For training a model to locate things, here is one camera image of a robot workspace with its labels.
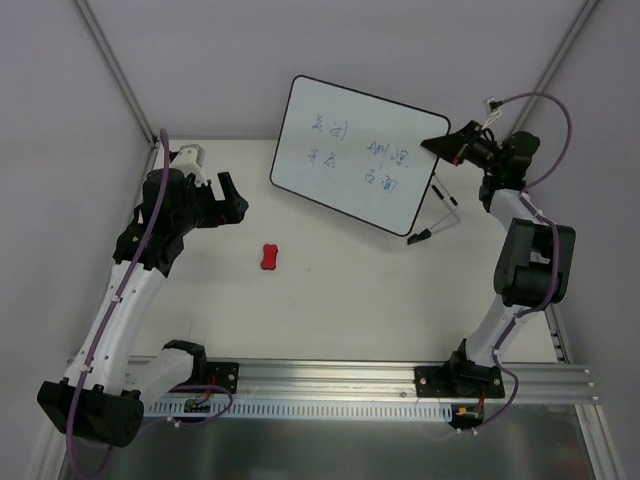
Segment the black-framed whiteboard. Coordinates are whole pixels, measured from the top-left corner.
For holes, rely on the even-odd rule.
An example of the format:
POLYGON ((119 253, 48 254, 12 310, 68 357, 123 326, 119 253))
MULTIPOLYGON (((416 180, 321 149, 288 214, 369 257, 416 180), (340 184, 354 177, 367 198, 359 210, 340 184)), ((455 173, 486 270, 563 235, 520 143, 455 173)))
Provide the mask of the black-framed whiteboard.
POLYGON ((298 75, 291 83, 270 181, 406 237, 438 163, 421 144, 450 130, 442 114, 298 75))

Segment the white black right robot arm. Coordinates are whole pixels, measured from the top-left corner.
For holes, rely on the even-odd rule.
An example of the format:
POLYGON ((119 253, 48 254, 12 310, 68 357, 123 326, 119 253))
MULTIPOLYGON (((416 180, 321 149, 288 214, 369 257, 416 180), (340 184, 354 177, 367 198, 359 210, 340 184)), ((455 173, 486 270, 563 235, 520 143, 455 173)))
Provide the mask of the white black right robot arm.
POLYGON ((565 296, 576 232, 556 225, 531 202, 525 176, 540 146, 524 131, 498 142, 475 121, 421 143, 440 159, 483 172, 479 199, 506 231, 493 276, 496 297, 479 327, 439 367, 414 370, 420 398, 502 398, 501 360, 525 322, 565 296))

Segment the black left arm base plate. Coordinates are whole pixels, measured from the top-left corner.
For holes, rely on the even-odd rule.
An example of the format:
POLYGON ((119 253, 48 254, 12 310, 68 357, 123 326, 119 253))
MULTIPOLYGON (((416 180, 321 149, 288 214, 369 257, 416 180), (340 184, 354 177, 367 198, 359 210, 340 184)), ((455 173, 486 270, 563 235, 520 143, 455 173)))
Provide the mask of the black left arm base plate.
POLYGON ((239 381, 240 364, 229 361, 208 361, 205 380, 207 385, 216 385, 235 394, 239 381))

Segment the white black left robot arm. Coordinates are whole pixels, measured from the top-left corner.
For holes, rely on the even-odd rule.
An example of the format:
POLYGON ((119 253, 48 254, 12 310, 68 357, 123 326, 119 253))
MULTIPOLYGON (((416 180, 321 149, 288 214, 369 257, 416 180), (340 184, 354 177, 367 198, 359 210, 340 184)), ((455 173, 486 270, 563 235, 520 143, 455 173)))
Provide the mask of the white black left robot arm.
POLYGON ((79 353, 58 382, 44 382, 37 402, 62 434, 124 448, 137 435, 144 411, 174 387, 202 388, 208 373, 204 346, 171 340, 140 374, 127 365, 153 298, 166 282, 194 229, 239 224, 248 208, 227 172, 210 182, 176 168, 151 171, 142 201, 116 241, 102 305, 79 353))

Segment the red bone-shaped eraser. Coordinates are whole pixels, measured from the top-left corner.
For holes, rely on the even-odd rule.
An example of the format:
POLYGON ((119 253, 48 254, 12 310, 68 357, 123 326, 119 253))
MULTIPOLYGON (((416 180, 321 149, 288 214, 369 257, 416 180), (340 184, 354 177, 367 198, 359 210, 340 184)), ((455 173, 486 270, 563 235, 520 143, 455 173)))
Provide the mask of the red bone-shaped eraser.
POLYGON ((277 268, 279 248, 277 244, 264 244, 260 268, 264 271, 273 271, 277 268))

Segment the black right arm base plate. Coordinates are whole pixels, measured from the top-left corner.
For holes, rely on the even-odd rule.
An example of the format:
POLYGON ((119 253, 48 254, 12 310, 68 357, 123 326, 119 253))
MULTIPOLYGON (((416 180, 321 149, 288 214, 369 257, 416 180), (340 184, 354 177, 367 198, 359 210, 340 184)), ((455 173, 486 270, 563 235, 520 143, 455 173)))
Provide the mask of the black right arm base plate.
POLYGON ((505 397, 502 375, 497 367, 418 366, 414 368, 414 383, 419 398, 505 397))

